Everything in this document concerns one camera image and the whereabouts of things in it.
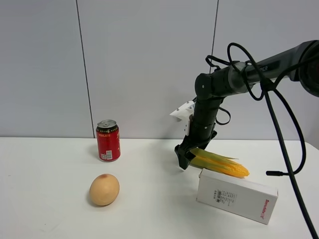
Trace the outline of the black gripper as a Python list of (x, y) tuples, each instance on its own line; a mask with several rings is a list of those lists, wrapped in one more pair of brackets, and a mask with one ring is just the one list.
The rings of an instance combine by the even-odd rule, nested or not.
[(206, 148), (210, 141), (217, 135), (214, 130), (216, 123), (200, 124), (195, 121), (190, 123), (189, 133), (186, 135), (180, 145), (174, 148), (178, 158), (179, 167), (186, 170), (195, 155), (190, 152), (196, 147)]

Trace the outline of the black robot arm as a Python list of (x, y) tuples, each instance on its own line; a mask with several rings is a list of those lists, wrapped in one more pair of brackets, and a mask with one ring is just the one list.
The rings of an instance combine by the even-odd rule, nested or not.
[(194, 148), (205, 149), (217, 135), (216, 116), (223, 100), (231, 95), (250, 93), (259, 83), (262, 93), (274, 91), (279, 82), (288, 77), (300, 82), (313, 96), (319, 95), (319, 42), (306, 41), (282, 53), (255, 62), (248, 51), (237, 43), (230, 43), (246, 53), (246, 62), (224, 61), (212, 55), (205, 60), (215, 68), (213, 73), (201, 73), (195, 80), (196, 97), (176, 109), (176, 113), (186, 113), (186, 133), (180, 145), (174, 149), (179, 166), (186, 169), (194, 159), (190, 151)]

